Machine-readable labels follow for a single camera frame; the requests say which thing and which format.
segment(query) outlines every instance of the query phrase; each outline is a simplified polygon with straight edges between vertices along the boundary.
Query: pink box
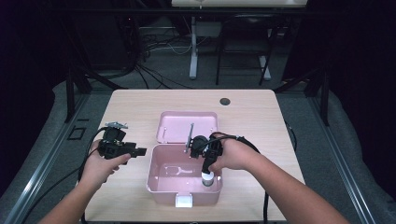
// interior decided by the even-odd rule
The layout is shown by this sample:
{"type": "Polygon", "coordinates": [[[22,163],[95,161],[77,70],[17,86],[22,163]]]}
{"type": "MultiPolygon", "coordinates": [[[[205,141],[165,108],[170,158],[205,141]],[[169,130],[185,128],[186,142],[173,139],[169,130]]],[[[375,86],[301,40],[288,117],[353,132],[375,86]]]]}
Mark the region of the pink box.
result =
{"type": "Polygon", "coordinates": [[[218,129],[213,112],[166,111],[161,114],[157,132],[160,143],[152,150],[147,188],[154,201],[176,207],[214,204],[222,189],[221,173],[215,174],[213,185],[202,183],[203,158],[191,159],[185,153],[191,124],[196,135],[209,136],[218,129]]]}

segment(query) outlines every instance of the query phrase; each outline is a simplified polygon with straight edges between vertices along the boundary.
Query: gray carpet floor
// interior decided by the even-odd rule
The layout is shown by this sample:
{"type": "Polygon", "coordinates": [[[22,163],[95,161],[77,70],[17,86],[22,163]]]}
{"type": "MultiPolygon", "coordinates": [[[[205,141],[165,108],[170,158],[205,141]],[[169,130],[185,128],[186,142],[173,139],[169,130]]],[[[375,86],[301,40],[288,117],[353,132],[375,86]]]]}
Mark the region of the gray carpet floor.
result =
{"type": "MultiPolygon", "coordinates": [[[[191,52],[176,54],[186,49],[158,49],[150,53],[150,57],[142,65],[156,70],[159,75],[154,75],[172,89],[269,89],[282,84],[281,78],[284,65],[288,59],[289,43],[280,41],[274,50],[274,56],[270,62],[272,80],[266,81],[262,86],[258,85],[259,76],[221,76],[220,85],[215,85],[216,54],[215,40],[203,42],[199,51],[198,76],[195,80],[189,79],[191,52]]],[[[188,47],[185,43],[179,47],[188,47]]],[[[111,72],[102,73],[103,76],[111,75],[111,72]]],[[[152,75],[144,73],[142,76],[136,71],[124,77],[111,79],[123,87],[129,89],[164,88],[152,75]]],[[[60,145],[60,153],[56,156],[52,168],[44,183],[38,191],[37,199],[43,192],[75,168],[80,166],[82,155],[89,144],[91,136],[96,132],[99,122],[105,112],[106,105],[111,95],[111,90],[91,80],[92,94],[84,96],[76,91],[77,99],[85,99],[85,104],[77,113],[72,127],[85,130],[79,140],[67,139],[67,133],[60,145]]],[[[298,142],[296,155],[300,163],[306,185],[333,204],[351,223],[361,223],[360,217],[351,201],[347,188],[341,178],[332,157],[329,141],[325,133],[320,129],[319,121],[315,117],[317,111],[304,97],[302,88],[304,83],[285,93],[277,94],[282,114],[295,132],[298,142]]],[[[5,223],[9,213],[21,197],[23,190],[45,155],[52,149],[59,133],[64,128],[66,118],[65,84],[61,83],[54,88],[56,93],[55,105],[49,115],[49,119],[38,137],[24,165],[11,183],[7,192],[0,199],[0,223],[5,223]]],[[[358,137],[350,124],[347,115],[337,97],[330,96],[329,103],[330,128],[334,137],[342,149],[347,164],[361,187],[361,194],[367,202],[367,206],[373,213],[377,223],[396,223],[395,202],[374,182],[370,171],[361,160],[361,148],[358,137]]],[[[59,202],[76,184],[77,175],[71,175],[59,186],[52,190],[37,205],[26,220],[26,223],[36,223],[48,211],[59,202]]]]}

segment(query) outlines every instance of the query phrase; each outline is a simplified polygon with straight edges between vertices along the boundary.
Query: black chair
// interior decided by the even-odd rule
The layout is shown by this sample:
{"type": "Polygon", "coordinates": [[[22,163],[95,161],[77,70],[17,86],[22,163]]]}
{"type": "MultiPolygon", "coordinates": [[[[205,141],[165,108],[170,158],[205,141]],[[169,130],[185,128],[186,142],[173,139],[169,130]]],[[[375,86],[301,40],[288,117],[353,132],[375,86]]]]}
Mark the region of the black chair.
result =
{"type": "Polygon", "coordinates": [[[232,16],[222,23],[218,44],[218,67],[216,85],[219,85],[219,72],[221,68],[248,68],[261,69],[260,85],[264,80],[264,74],[270,61],[272,46],[279,28],[285,23],[285,19],[277,15],[264,14],[239,14],[232,16]],[[222,66],[223,54],[253,54],[257,56],[259,65],[254,66],[222,66]],[[260,57],[265,57],[265,65],[260,63],[260,57]]]}

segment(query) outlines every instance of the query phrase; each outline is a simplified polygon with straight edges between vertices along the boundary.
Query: forearm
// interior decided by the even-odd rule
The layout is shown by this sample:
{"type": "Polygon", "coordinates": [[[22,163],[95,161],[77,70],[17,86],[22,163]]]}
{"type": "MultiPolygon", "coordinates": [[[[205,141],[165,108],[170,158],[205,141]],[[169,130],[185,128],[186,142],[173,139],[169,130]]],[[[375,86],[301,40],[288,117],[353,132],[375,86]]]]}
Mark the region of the forearm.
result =
{"type": "Polygon", "coordinates": [[[262,155],[255,155],[247,170],[256,177],[290,223],[347,223],[312,189],[262,155]]]}
{"type": "Polygon", "coordinates": [[[78,184],[39,223],[78,223],[95,189],[78,184]]]}

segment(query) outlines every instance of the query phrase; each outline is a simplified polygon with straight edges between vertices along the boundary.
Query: person's left hand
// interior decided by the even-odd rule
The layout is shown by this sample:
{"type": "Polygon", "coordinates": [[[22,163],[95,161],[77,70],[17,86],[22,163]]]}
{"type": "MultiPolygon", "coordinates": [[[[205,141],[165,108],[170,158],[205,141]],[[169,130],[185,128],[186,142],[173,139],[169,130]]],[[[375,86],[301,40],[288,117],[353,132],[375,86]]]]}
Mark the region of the person's left hand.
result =
{"type": "Polygon", "coordinates": [[[80,184],[88,185],[93,190],[98,190],[110,175],[119,170],[119,165],[131,159],[129,153],[111,160],[102,158],[97,151],[99,141],[100,140],[96,140],[92,143],[91,151],[93,152],[85,163],[84,172],[79,181],[80,184]]]}

